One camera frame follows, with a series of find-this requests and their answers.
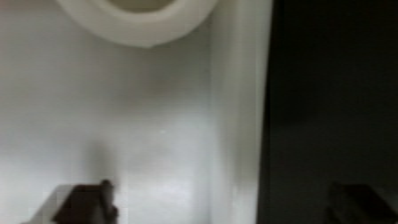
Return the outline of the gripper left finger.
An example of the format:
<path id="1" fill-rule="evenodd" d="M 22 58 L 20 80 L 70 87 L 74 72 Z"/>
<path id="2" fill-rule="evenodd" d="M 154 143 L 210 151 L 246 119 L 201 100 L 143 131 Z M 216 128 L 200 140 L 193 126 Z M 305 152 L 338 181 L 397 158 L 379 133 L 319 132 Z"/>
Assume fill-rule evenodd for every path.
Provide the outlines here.
<path id="1" fill-rule="evenodd" d="M 114 184 L 63 185 L 24 224 L 118 224 L 120 210 L 114 205 Z"/>

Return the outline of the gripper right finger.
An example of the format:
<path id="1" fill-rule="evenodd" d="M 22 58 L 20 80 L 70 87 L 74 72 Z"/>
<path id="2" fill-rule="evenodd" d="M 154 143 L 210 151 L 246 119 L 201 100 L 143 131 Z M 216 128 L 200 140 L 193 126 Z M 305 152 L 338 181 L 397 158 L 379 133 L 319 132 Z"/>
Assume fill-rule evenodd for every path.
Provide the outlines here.
<path id="1" fill-rule="evenodd" d="M 328 198 L 342 224 L 398 224 L 398 212 L 370 185 L 335 183 Z"/>

